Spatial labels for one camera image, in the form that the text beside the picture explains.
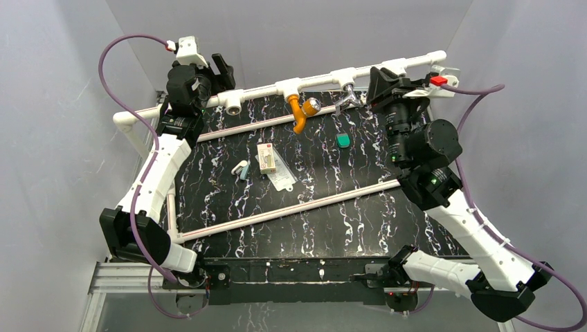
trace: white pvc pipe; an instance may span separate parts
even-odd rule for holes
[[[175,239],[179,236],[177,230],[177,216],[175,212],[175,181],[171,182],[171,187],[167,191],[167,234],[170,238]]]
[[[352,71],[352,77],[363,77],[368,76],[371,71],[371,67],[381,68],[389,64],[394,64],[397,66],[401,66],[402,68],[409,68],[415,66],[421,66],[423,64],[435,64],[437,62],[444,61],[446,59],[446,52],[443,50],[437,50],[435,52],[430,52],[426,55],[422,55],[419,57],[411,57],[408,59],[401,58],[401,59],[394,59],[384,61],[380,64],[373,64],[371,66],[364,66],[360,68],[351,68],[354,69]],[[311,86],[320,86],[324,84],[336,84],[338,82],[339,77],[329,74],[322,74],[317,76],[311,76],[301,79],[301,84],[298,87],[299,89],[308,88]],[[259,88],[243,90],[241,95],[241,102],[243,100],[251,100],[254,98],[259,97],[266,97],[268,95],[276,95],[278,94],[279,89],[275,84],[261,86]],[[211,97],[208,101],[207,107],[216,107],[219,105],[219,98],[217,96]]]
[[[336,107],[334,107],[334,105],[326,106],[326,107],[323,107],[316,115],[314,115],[314,117],[315,116],[323,116],[325,114],[333,113],[335,111],[336,111]],[[200,137],[198,137],[198,142],[205,142],[207,140],[214,140],[216,138],[235,135],[237,133],[244,133],[246,131],[252,131],[255,129],[259,129],[259,128],[281,125],[282,123],[293,122],[294,120],[295,120],[294,116],[290,114],[288,116],[280,116],[279,118],[257,121],[257,122],[253,122],[253,123],[247,123],[247,124],[243,124],[242,126],[216,130],[216,131],[212,131],[210,133],[201,134]]]
[[[137,111],[137,113],[145,119],[153,119],[159,117],[159,108],[161,105],[157,105],[156,107],[152,107],[150,109],[141,109]],[[135,123],[138,122],[138,119],[135,118],[130,112],[122,111],[114,114],[112,117],[114,124],[121,130],[124,131],[123,128],[126,126],[133,126]]]
[[[124,131],[123,133],[125,134],[125,136],[127,136],[127,139],[130,141],[130,144],[132,144],[132,146],[138,152],[138,154],[140,154],[141,157],[143,157],[143,160],[147,160],[149,156],[149,149],[147,148],[143,140],[141,140],[141,138],[138,137],[136,131],[132,130],[131,128],[131,130]]]
[[[199,230],[194,230],[192,232],[187,233],[180,233],[179,238],[172,239],[174,243],[184,243],[189,240],[198,239],[200,237],[207,237],[208,235],[225,232],[227,230],[234,230],[235,228],[240,228],[248,225],[253,225],[254,223],[262,223],[264,221],[269,221],[272,219],[277,219],[282,216],[288,216],[290,214],[295,214],[303,211],[308,211],[311,209],[320,208],[326,205],[339,203],[342,201],[346,201],[348,199],[355,199],[356,197],[374,194],[375,192],[381,192],[384,190],[389,190],[395,187],[399,187],[399,182],[397,180],[391,180],[383,183],[377,183],[376,185],[370,185],[365,188],[359,188],[355,190],[351,190],[349,192],[344,192],[341,194],[336,194],[332,196],[325,197],[323,199],[316,199],[315,201],[310,201],[306,203],[297,204],[294,206],[284,207],[282,209],[265,212],[261,214],[257,214],[255,216],[250,216],[247,218],[229,221],[227,223],[221,223],[220,225],[214,225],[210,227],[201,228]]]

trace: green block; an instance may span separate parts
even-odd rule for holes
[[[336,144],[338,147],[345,148],[350,146],[350,137],[347,133],[340,133],[336,135]]]

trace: small cardboard box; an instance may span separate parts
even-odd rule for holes
[[[261,169],[261,174],[270,174],[277,172],[275,165],[275,157],[273,157],[273,144],[259,144],[257,145],[257,152],[259,154],[259,166]]]

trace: white plastic piece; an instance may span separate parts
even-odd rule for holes
[[[158,119],[159,118],[159,108],[152,107],[150,109],[142,109],[137,112],[140,116],[144,117],[145,119]],[[118,127],[118,130],[124,133],[127,136],[127,139],[132,144],[134,149],[138,152],[138,154],[146,159],[149,156],[149,149],[145,146],[143,139],[138,136],[138,134],[133,130],[133,125],[138,122],[138,120],[129,112],[123,111],[114,114],[112,117],[114,124]]]
[[[330,75],[332,76],[332,82],[338,83],[341,89],[347,85],[352,84],[354,86],[354,75],[356,73],[356,68],[344,68],[339,69],[337,71],[331,71]]]
[[[167,40],[167,46],[165,48],[167,50],[175,52],[177,50],[177,47],[175,46],[175,41]]]
[[[395,75],[405,75],[406,74],[406,67],[407,67],[407,60],[405,57],[400,59],[394,59],[389,61],[382,62],[383,67],[389,69]]]
[[[233,170],[231,171],[232,175],[240,174],[242,169],[249,164],[246,160],[241,160],[236,166],[234,166]]]
[[[448,207],[426,211],[443,225],[479,265],[485,278],[497,291],[517,291],[517,283],[526,283],[534,274],[532,263],[519,257],[493,240],[479,226],[475,216],[468,212],[464,194],[458,190],[449,198]],[[478,211],[486,226],[500,238],[505,238],[491,222]]]
[[[283,95],[283,98],[287,102],[287,98],[290,95],[300,95],[300,85],[302,79],[299,77],[290,78],[289,80],[276,82],[277,92]]]
[[[430,90],[418,89],[418,90],[413,90],[408,93],[405,93],[402,97],[403,98],[420,98],[420,97],[428,97],[428,95],[430,95]]]
[[[175,59],[179,64],[189,65],[196,64],[202,67],[208,67],[206,59],[198,53],[198,43],[196,37],[188,36],[179,39],[179,49],[175,55]]]
[[[447,84],[450,86],[457,87],[459,84],[458,78],[453,75],[443,75],[444,78],[448,80]],[[404,94],[403,98],[420,98],[420,97],[428,97],[428,98],[452,98],[455,96],[454,92],[444,90],[440,86],[436,86],[434,84],[430,84],[429,87],[425,89],[418,89],[414,91],[410,91]]]
[[[427,255],[421,250],[412,253],[403,267],[411,280],[428,282],[467,298],[471,296],[471,291],[465,282],[472,280],[480,272],[475,264],[449,261]]]
[[[147,216],[156,223],[159,222],[161,206],[167,196],[172,181],[175,179],[175,174],[177,174],[179,167],[192,151],[186,140],[178,140],[174,135],[163,134],[159,136],[159,144],[160,149],[155,163],[149,171],[149,176],[147,176],[145,182],[142,184],[141,195],[136,200],[136,212],[141,210],[146,211]],[[150,154],[149,160],[143,165],[142,170],[137,176],[137,180],[143,175],[153,155],[153,153]],[[131,212],[130,205],[135,189],[136,186],[132,186],[119,203],[123,207],[124,212]]]
[[[218,93],[218,103],[232,116],[240,113],[244,101],[243,90],[229,90]]]
[[[420,56],[420,57],[410,57],[408,59],[405,59],[405,62],[403,61],[404,58],[401,58],[399,60],[402,60],[404,69],[407,69],[410,67],[436,64],[438,62],[444,61],[445,59],[446,59],[446,52],[444,52],[443,50],[437,50],[437,51],[430,52],[430,53],[423,55],[423,56]],[[384,67],[383,63],[387,63],[388,66],[392,66],[392,67],[396,66],[392,63],[392,61],[393,60],[388,60],[386,62],[382,62],[380,64],[375,65],[375,67],[381,69],[381,67]],[[369,74],[371,72],[371,67],[373,67],[373,66],[364,66],[364,67],[358,68],[356,70],[357,74],[355,77],[369,76]]]
[[[197,257],[198,255],[195,251],[184,248],[177,243],[171,243],[169,253],[165,258],[165,261],[161,264],[161,267],[183,273],[190,273],[194,270]]]
[[[227,230],[234,230],[235,228],[240,228],[248,225],[253,225],[255,223],[262,223],[264,221],[269,221],[273,219],[281,218],[282,216],[288,216],[290,214],[296,214],[302,211],[308,211],[311,209],[321,208],[326,205],[336,204],[342,201],[346,201],[348,199],[355,199],[356,197],[365,196],[369,194],[373,194],[375,192],[381,192],[384,190],[389,190],[392,188],[399,187],[399,183],[397,180],[387,181],[383,183],[377,183],[376,185],[370,185],[368,187],[351,190],[349,192],[344,192],[341,194],[336,194],[333,196],[325,197],[323,199],[316,199],[315,201],[309,201],[305,203],[300,203],[293,206],[284,207],[278,210],[269,211],[261,214],[256,214],[254,216],[249,216],[243,219],[238,219],[235,221],[229,221],[226,223],[221,223],[219,225],[214,225],[210,227],[200,228],[199,230],[193,230],[191,232],[182,233],[178,239],[172,239],[175,243],[184,243],[189,240],[198,239],[201,237],[207,237],[208,235],[217,234],[220,232],[225,232]]]
[[[298,179],[289,167],[287,167],[276,150],[273,150],[273,160],[275,161],[276,172],[267,173],[267,177],[271,180],[271,183],[273,183],[273,186],[278,192],[283,189],[292,192],[294,190],[294,183],[298,182]]]
[[[446,82],[446,84],[453,86],[455,88],[458,87],[459,80],[456,76],[443,75],[442,77],[447,79],[448,82]],[[428,96],[429,98],[452,98],[455,96],[454,92],[444,90],[440,86],[436,86],[433,84],[430,84],[430,87],[428,87],[427,89],[428,89],[428,91],[430,91],[430,95]]]

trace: black marble tabletop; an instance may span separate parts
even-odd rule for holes
[[[300,98],[315,97],[328,106],[339,96],[302,93]],[[290,114],[281,96],[246,101],[242,108],[238,116],[220,107],[207,110],[204,131]],[[290,122],[199,143],[176,177],[180,232],[390,181],[400,172],[388,158],[381,120],[367,109],[310,118],[300,135],[292,128]],[[338,148],[338,133],[349,135],[350,147]],[[260,174],[255,155],[257,144],[264,142],[273,143],[297,177],[292,192],[278,192]],[[246,181],[231,174],[241,160],[251,163]],[[186,246],[206,257],[355,257],[394,255],[405,244],[433,255],[466,254],[399,189],[222,232]]]

